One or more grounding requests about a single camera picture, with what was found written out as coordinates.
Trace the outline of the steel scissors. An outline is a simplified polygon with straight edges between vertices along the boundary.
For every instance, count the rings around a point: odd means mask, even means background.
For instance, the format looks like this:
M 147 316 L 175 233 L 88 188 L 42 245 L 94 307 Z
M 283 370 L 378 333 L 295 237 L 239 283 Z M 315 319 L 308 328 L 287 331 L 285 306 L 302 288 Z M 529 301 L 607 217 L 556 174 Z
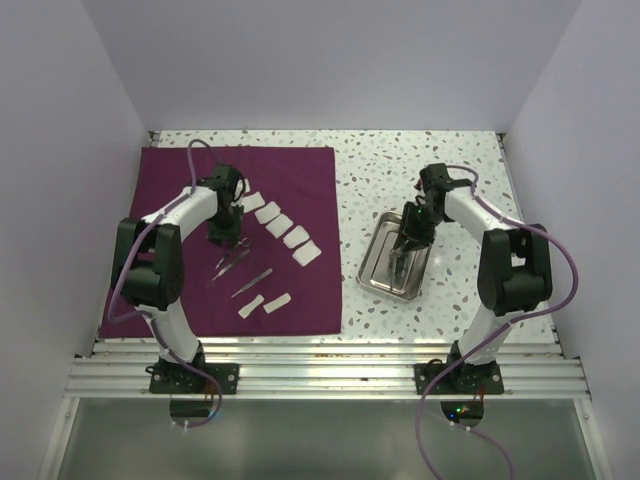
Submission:
M 391 250 L 389 253 L 389 281 L 405 286 L 410 274 L 411 262 L 411 252 L 400 258 L 394 258 Z

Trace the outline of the steel scalpel handle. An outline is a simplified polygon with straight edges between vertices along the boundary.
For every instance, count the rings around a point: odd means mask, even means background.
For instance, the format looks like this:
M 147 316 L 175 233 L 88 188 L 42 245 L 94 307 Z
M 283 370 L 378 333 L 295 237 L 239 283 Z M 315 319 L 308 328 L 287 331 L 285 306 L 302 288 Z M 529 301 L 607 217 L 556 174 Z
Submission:
M 371 285 L 374 289 L 382 292 L 383 294 L 401 297 L 406 293 L 406 288 L 404 285 L 389 280 L 372 280 Z

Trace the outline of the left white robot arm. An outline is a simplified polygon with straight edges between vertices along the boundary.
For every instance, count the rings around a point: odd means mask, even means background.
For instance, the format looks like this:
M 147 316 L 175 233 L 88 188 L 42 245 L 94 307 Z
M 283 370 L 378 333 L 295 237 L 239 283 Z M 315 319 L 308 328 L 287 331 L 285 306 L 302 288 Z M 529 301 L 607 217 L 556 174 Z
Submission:
M 238 243 L 245 192 L 242 173 L 221 164 L 211 176 L 194 179 L 156 212 L 140 219 L 125 218 L 117 227 L 107 320 L 143 318 L 160 345 L 160 359 L 176 364 L 172 379 L 185 392 L 201 390 L 208 369 L 199 362 L 201 342 L 181 305 L 183 243 L 202 225 L 209 242 L 220 247 Z

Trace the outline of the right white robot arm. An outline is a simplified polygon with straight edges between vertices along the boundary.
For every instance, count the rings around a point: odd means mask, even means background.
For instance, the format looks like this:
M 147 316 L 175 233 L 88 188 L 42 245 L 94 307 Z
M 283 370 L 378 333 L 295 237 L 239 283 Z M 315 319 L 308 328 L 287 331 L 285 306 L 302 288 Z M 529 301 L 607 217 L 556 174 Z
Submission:
M 476 179 L 454 179 L 443 163 L 419 173 L 415 200 L 405 204 L 389 260 L 390 284 L 409 272 L 408 257 L 430 248 L 441 223 L 457 223 L 480 245 L 477 295 L 471 326 L 446 361 L 417 365 L 422 393 L 471 393 L 481 386 L 502 392 L 496 356 L 520 314 L 534 311 L 552 293 L 545 229 L 504 215 L 476 193 Z

